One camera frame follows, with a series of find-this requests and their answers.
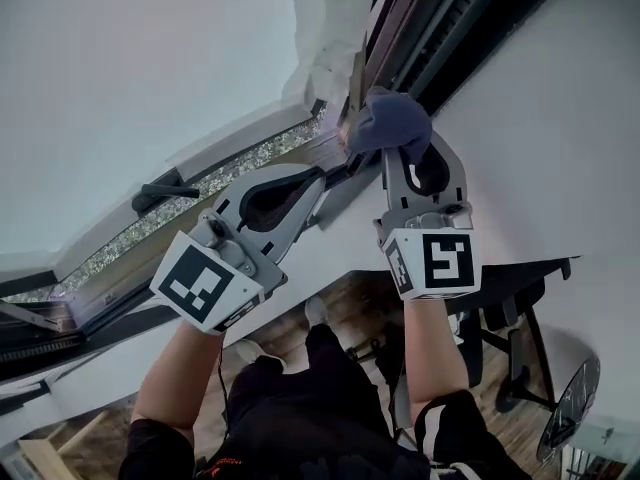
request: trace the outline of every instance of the person's left arm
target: person's left arm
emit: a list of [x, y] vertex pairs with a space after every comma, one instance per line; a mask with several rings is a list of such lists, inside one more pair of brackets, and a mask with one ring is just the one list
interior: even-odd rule
[[180, 324], [142, 381], [119, 478], [191, 478], [193, 425], [223, 338]]

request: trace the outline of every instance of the person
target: person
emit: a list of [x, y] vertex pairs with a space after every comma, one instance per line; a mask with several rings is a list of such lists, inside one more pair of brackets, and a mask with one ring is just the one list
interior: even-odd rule
[[[487, 431], [443, 301], [404, 307], [418, 451], [391, 438], [376, 388], [342, 350], [322, 300], [305, 313], [307, 370], [285, 375], [281, 360], [241, 345], [250, 364], [229, 393], [229, 435], [198, 478], [530, 478]], [[222, 341], [180, 325], [140, 388], [120, 479], [192, 477], [193, 425]]]

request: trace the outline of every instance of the black sleeve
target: black sleeve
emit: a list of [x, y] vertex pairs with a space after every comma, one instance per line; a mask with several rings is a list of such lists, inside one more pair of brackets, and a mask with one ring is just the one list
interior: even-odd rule
[[473, 395], [460, 391], [429, 403], [415, 426], [418, 449], [431, 461], [480, 478], [529, 479], [487, 430]]
[[136, 420], [129, 429], [118, 478], [187, 480], [193, 476], [193, 466], [193, 448], [180, 432], [157, 421]]

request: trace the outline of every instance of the black pants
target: black pants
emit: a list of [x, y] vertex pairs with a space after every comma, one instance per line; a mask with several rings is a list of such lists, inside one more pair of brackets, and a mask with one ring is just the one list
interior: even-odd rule
[[283, 375], [282, 363], [260, 356], [236, 377], [229, 393], [229, 427], [266, 398], [279, 398], [342, 414], [389, 436], [376, 386], [349, 359], [328, 325], [315, 325], [305, 345], [309, 369]]

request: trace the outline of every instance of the speckled stone surface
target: speckled stone surface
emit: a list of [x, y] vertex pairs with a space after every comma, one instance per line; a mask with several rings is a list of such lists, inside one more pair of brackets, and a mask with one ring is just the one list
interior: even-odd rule
[[5, 300], [7, 302], [22, 303], [63, 299], [65, 294], [80, 288], [87, 279], [96, 275], [109, 263], [160, 229], [167, 222], [187, 211], [197, 204], [198, 201], [226, 187], [241, 174], [262, 167], [268, 162], [313, 139], [318, 135], [323, 116], [324, 109], [322, 109], [314, 119], [269, 139], [260, 146], [247, 151], [235, 160], [216, 169], [193, 185], [195, 188], [200, 189], [199, 199], [170, 199], [116, 236], [111, 242], [85, 261], [83, 265], [62, 283], [53, 287], [41, 288], [28, 293], [6, 297]]

